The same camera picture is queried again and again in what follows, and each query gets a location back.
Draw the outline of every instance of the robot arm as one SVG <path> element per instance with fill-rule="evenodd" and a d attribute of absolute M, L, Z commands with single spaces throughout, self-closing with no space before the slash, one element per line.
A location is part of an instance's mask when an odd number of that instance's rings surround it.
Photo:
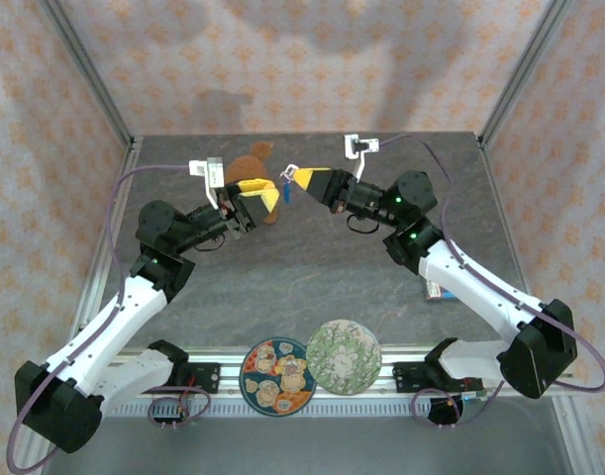
<path fill-rule="evenodd" d="M 102 418 L 120 404 L 152 387 L 176 386 L 183 380 L 181 372 L 188 355 L 163 340 L 125 365 L 108 366 L 135 332 L 170 303 L 187 282 L 194 263 L 181 257 L 182 252 L 224 233 L 240 238 L 271 213 L 279 196 L 271 181 L 258 179 L 212 192 L 216 206 L 210 200 L 210 204 L 187 215 L 163 201 L 153 201 L 142 208 L 136 232 L 141 254 L 126 278 L 124 299 L 115 319 L 83 353 L 68 360 L 68 355 L 109 319 L 118 305 L 117 296 L 44 364 L 27 361 L 16 373 L 16 405 L 20 413 L 50 373 L 63 361 L 67 363 L 40 395 L 23 424 L 71 453 L 82 447 Z"/>
<path fill-rule="evenodd" d="M 361 158 L 356 156 L 358 151 L 364 154 L 377 149 L 376 144 L 361 144 L 357 136 L 347 136 L 347 158 Z M 361 161 L 355 175 L 334 168 L 301 168 L 291 178 L 331 213 L 351 212 L 358 219 L 392 228 L 394 232 L 383 243 L 397 264 L 444 286 L 501 336 L 495 341 L 442 341 L 426 357 L 431 380 L 446 389 L 466 377 L 504 378 L 521 394 L 541 397 L 574 361 L 576 345 L 572 337 L 521 307 L 526 304 L 572 329 L 568 306 L 559 300 L 545 305 L 484 269 L 455 243 L 446 242 L 443 232 L 426 217 L 437 205 L 426 173 L 406 171 L 386 190 L 360 181 L 360 176 Z M 454 258 L 450 245 L 463 263 Z M 467 265 L 486 279 L 474 277 Z M 488 282 L 515 296 L 517 303 L 502 297 Z"/>

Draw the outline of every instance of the enclosure wall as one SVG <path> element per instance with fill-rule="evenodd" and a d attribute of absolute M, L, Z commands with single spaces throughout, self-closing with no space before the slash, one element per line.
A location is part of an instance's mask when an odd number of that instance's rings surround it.
<path fill-rule="evenodd" d="M 13 375 L 65 342 L 122 152 L 39 3 L 0 0 L 0 474 Z"/>
<path fill-rule="evenodd" d="M 573 3 L 488 152 L 533 292 L 605 356 L 605 0 Z M 575 371 L 600 380 L 583 347 Z M 605 455 L 605 393 L 586 408 Z"/>
<path fill-rule="evenodd" d="M 63 0 L 136 135 L 476 131 L 550 0 Z"/>

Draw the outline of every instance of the blue tag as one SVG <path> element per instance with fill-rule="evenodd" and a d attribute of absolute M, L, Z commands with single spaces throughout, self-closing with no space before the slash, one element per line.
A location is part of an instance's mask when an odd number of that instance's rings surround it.
<path fill-rule="evenodd" d="M 291 183 L 288 181 L 284 182 L 284 202 L 291 203 Z"/>

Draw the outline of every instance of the patterned wallpaper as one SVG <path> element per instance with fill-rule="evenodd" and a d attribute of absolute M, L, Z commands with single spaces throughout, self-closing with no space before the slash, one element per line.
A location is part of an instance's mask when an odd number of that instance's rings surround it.
<path fill-rule="evenodd" d="M 134 134 L 479 132 L 550 0 L 63 0 Z"/>
<path fill-rule="evenodd" d="M 605 357 L 605 0 L 570 7 L 489 152 L 533 291 L 568 303 Z M 583 348 L 574 370 L 600 381 Z M 605 457 L 605 393 L 585 407 Z"/>
<path fill-rule="evenodd" d="M 122 149 L 39 3 L 0 0 L 0 474 L 13 376 L 67 338 Z"/>

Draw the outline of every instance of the brown teddy bear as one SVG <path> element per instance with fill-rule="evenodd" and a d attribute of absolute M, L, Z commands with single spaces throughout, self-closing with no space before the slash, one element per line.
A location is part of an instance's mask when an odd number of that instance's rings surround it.
<path fill-rule="evenodd" d="M 236 158 L 225 170 L 225 184 L 241 180 L 252 180 L 261 178 L 270 180 L 269 173 L 264 166 L 264 160 L 271 155 L 273 143 L 256 142 L 252 146 L 249 155 L 242 155 Z M 264 219 L 268 225 L 272 225 L 278 219 L 277 205 L 269 216 Z"/>

